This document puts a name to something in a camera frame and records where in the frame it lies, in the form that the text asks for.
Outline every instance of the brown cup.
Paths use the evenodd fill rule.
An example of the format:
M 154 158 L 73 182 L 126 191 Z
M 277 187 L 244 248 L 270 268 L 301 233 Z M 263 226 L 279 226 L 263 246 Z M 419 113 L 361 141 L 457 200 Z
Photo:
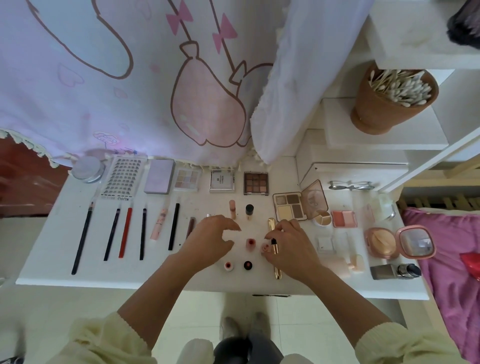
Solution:
M 424 105 L 410 106 L 406 108 L 386 96 L 377 94 L 368 80 L 370 73 L 374 71 L 375 76 L 378 76 L 382 71 L 378 69 L 377 65 L 373 63 L 365 73 L 360 82 L 355 107 L 352 110 L 350 119 L 353 125 L 362 132 L 371 135 L 380 135 L 388 132 L 393 126 L 398 125 L 415 115 L 425 110 L 438 97 L 438 84 L 435 78 L 426 70 L 421 80 L 432 87 L 430 94 L 432 97 Z

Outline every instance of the pants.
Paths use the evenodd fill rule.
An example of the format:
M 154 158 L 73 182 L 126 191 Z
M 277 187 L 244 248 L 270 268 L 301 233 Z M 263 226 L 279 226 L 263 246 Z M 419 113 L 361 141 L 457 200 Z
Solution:
M 247 338 L 222 340 L 214 350 L 214 364 L 279 364 L 283 355 L 276 345 L 259 332 Z

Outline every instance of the yellow sleeve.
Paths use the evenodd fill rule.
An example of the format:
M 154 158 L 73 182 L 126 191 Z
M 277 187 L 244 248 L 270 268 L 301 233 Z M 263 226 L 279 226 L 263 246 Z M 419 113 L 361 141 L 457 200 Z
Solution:
M 413 332 L 392 322 L 366 332 L 355 355 L 360 364 L 468 364 L 451 338 L 436 331 Z
M 156 364 L 147 344 L 116 312 L 76 320 L 69 343 L 47 364 Z

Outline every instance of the foot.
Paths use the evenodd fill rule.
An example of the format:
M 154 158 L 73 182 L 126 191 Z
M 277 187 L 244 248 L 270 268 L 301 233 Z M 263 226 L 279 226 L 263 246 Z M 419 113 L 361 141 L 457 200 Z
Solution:
M 250 331 L 260 332 L 268 339 L 270 338 L 270 320 L 263 312 L 256 312 L 253 315 Z
M 222 318 L 220 322 L 220 341 L 233 337 L 241 337 L 240 326 L 231 317 Z

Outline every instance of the palette lid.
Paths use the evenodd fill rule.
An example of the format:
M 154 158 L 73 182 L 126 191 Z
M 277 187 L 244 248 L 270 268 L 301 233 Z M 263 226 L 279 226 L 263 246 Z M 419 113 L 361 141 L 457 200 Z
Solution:
M 316 180 L 301 192 L 301 205 L 308 220 L 317 217 L 320 211 L 328 211 L 328 203 L 320 180 Z
M 435 255 L 432 236 L 422 225 L 405 226 L 397 230 L 395 240 L 400 253 L 410 259 L 427 259 Z

